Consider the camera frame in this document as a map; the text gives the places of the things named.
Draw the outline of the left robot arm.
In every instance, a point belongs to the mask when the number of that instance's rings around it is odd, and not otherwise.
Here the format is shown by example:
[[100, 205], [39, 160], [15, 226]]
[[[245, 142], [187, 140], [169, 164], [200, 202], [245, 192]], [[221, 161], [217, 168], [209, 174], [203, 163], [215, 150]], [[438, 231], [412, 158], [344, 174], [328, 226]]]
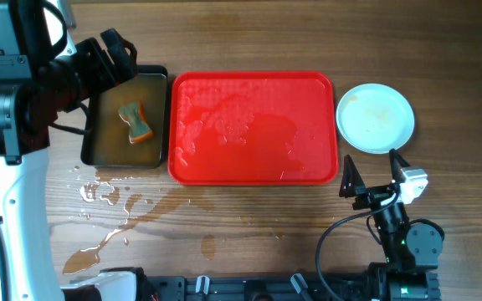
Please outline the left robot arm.
[[61, 1], [0, 1], [0, 300], [153, 300], [140, 268], [69, 288], [54, 272], [45, 204], [49, 129], [60, 112], [137, 74], [136, 48], [115, 30], [73, 44]]

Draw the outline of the light blue plate top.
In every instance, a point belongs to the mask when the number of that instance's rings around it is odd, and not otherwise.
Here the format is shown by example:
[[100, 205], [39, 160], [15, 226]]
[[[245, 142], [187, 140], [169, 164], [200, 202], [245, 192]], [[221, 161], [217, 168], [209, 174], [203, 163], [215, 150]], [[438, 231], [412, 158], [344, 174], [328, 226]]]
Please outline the light blue plate top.
[[384, 84], [360, 84], [341, 97], [336, 125], [351, 146], [380, 155], [408, 143], [415, 116], [408, 100], [397, 90]]

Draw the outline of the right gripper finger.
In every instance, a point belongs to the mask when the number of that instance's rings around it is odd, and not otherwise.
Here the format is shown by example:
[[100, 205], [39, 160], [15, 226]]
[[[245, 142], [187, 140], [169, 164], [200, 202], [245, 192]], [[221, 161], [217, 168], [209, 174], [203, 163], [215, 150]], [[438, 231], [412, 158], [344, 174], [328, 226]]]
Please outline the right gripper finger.
[[341, 179], [339, 197], [349, 198], [367, 194], [367, 188], [356, 168], [353, 159], [346, 155], [343, 161], [343, 174]]
[[401, 169], [410, 167], [410, 164], [403, 159], [396, 149], [391, 149], [389, 152], [390, 167], [392, 179], [398, 181], [400, 179]]

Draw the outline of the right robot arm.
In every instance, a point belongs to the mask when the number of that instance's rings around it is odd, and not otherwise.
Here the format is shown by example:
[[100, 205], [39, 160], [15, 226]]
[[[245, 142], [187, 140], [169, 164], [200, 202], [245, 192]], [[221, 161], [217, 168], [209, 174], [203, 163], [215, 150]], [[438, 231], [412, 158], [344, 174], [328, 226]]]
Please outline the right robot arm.
[[369, 264], [361, 295], [365, 300], [440, 300], [434, 271], [443, 251], [444, 230], [428, 219], [410, 219], [405, 210], [423, 193], [428, 175], [424, 169], [410, 166], [396, 150], [389, 152], [389, 159], [391, 182], [368, 187], [353, 159], [344, 157], [339, 196], [353, 197], [355, 210], [372, 212], [372, 234], [386, 256], [384, 263]]

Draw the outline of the green orange sponge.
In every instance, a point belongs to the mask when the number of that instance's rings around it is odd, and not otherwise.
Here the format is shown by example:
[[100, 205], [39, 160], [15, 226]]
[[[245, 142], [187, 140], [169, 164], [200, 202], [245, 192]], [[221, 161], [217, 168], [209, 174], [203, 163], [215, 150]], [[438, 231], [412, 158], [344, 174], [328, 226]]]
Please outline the green orange sponge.
[[146, 121], [141, 102], [120, 107], [119, 116], [129, 126], [129, 141], [131, 144], [139, 144], [154, 136], [152, 128]]

